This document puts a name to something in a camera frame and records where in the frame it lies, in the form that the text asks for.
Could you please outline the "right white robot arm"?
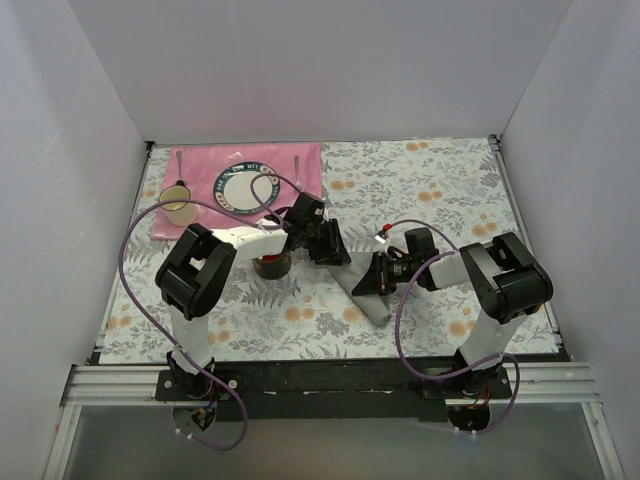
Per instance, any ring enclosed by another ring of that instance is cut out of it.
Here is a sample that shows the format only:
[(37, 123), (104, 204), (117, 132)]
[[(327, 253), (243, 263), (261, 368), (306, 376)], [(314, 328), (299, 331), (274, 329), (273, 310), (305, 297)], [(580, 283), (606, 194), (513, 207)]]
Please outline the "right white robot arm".
[(394, 293), (399, 284), (418, 284), (429, 292), (471, 285), (479, 315), (468, 338), (457, 348), (451, 370), (420, 372), (408, 362), (400, 343), (396, 349), (402, 364), (424, 387), (475, 397), (499, 378), (506, 347), (519, 326), (551, 300), (551, 279), (513, 232), (452, 252), (440, 252), (427, 227), (409, 230), (404, 237), (405, 252), (390, 247), (372, 254), (351, 294), (383, 297)]

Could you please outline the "grey cloth napkin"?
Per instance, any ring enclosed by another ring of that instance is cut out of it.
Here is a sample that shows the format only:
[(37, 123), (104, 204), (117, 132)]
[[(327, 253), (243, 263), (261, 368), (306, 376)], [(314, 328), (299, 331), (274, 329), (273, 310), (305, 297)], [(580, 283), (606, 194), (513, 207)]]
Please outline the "grey cloth napkin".
[(352, 302), (358, 306), (377, 328), (383, 328), (391, 320), (391, 312), (387, 297), (377, 294), (355, 296), (352, 290), (359, 284), (367, 273), (373, 252), (351, 252), (351, 263), (342, 266), (329, 266), (328, 270), (342, 289), (349, 295)]

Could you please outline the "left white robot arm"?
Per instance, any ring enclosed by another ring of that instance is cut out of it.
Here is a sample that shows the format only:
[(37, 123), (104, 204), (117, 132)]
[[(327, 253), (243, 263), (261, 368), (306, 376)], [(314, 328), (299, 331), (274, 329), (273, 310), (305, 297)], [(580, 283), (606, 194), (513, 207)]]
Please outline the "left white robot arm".
[(253, 226), (209, 229), (189, 225), (155, 277), (169, 306), (177, 345), (167, 355), (173, 385), (190, 399), (205, 398), (213, 386), (213, 357), (207, 316), (223, 293), (232, 268), (253, 260), (273, 263), (304, 248), (320, 266), (344, 266), (351, 258), (338, 221), (326, 216), (325, 204), (303, 192)]

